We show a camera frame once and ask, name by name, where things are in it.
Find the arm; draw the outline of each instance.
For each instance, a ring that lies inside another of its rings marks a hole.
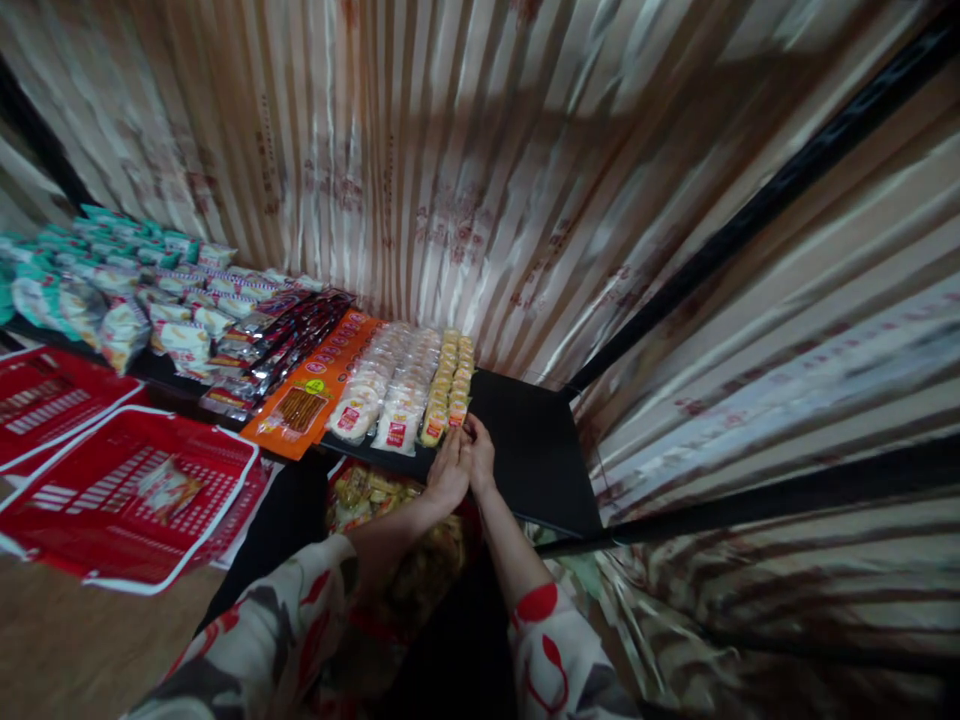
[[[129,717],[291,715],[336,651],[357,588],[372,587],[463,499],[471,451],[465,443],[462,453],[460,440],[454,433],[444,445],[419,498],[347,536],[306,546],[251,584]]]
[[[497,490],[490,434],[473,415],[466,426],[474,437],[470,488],[510,613],[520,716],[639,717],[600,638],[554,583]]]

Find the beige curtain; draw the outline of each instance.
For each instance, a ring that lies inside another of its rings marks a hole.
[[[0,38],[99,202],[558,387],[925,11],[37,0]]]

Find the shopping basket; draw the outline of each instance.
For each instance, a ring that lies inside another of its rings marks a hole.
[[[0,357],[0,473],[29,475],[64,441],[141,396],[139,380],[63,350]]]
[[[138,488],[174,454],[204,485],[164,524]],[[67,443],[0,505],[0,547],[84,584],[153,595],[213,535],[259,465],[257,445],[227,430],[127,405]]]

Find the person's right hand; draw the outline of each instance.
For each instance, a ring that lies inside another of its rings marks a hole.
[[[493,441],[487,428],[476,415],[468,414],[463,424],[467,432],[473,437],[473,458],[470,469],[470,489],[479,499],[488,490],[497,487],[493,479]]]

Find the red label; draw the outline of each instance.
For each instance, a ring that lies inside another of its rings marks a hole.
[[[403,423],[390,423],[390,433],[387,435],[387,445],[402,447],[403,436],[407,434],[407,426]]]
[[[340,416],[340,422],[337,423],[337,427],[343,430],[353,430],[353,426],[357,424],[357,418],[359,417],[360,413],[353,408],[347,408],[343,411],[343,415]]]

